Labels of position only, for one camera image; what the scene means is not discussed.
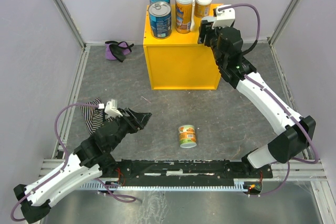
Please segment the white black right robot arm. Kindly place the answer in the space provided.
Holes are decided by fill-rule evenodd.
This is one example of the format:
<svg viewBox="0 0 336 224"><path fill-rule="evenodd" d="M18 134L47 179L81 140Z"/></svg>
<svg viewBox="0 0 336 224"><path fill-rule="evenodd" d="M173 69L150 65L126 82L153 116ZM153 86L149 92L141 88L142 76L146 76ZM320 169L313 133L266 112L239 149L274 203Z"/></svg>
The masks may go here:
<svg viewBox="0 0 336 224"><path fill-rule="evenodd" d="M286 163L312 146L316 122L302 117L286 105L265 83L257 69L244 57L240 31L232 25L215 26L214 17L202 18L198 43L210 47L221 77L247 97L276 133L274 140L242 158L250 169L267 164Z"/></svg>

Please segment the orange can with spoon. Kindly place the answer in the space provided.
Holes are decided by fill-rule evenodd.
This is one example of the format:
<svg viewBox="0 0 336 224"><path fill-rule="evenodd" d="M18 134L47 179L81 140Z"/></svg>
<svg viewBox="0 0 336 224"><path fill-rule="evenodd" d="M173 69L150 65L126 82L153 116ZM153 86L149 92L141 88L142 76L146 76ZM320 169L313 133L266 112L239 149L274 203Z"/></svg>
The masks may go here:
<svg viewBox="0 0 336 224"><path fill-rule="evenodd" d="M191 31L193 1L175 0L176 30L180 34L187 34Z"/></svg>

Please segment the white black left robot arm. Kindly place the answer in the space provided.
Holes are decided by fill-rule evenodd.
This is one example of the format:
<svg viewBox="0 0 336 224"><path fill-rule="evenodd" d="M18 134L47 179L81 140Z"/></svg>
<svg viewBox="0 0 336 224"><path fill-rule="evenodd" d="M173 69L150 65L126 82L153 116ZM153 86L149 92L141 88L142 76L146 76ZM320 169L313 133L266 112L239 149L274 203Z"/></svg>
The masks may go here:
<svg viewBox="0 0 336 224"><path fill-rule="evenodd" d="M35 223L43 219L69 193L114 168L116 161L111 152L127 134L144 129L152 116L129 108L105 109L104 114L109 119L103 120L71 154L66 154L63 163L36 182L14 188L23 221Z"/></svg>

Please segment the green label small can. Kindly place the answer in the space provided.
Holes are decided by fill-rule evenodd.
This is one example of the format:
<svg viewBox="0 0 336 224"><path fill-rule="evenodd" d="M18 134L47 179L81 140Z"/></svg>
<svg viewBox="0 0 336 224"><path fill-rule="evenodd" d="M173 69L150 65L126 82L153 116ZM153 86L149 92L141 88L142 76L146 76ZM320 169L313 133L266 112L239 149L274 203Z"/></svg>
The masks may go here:
<svg viewBox="0 0 336 224"><path fill-rule="evenodd" d="M213 28L213 23L217 20L217 17L206 16L201 20L201 27L207 27L208 29Z"/></svg>

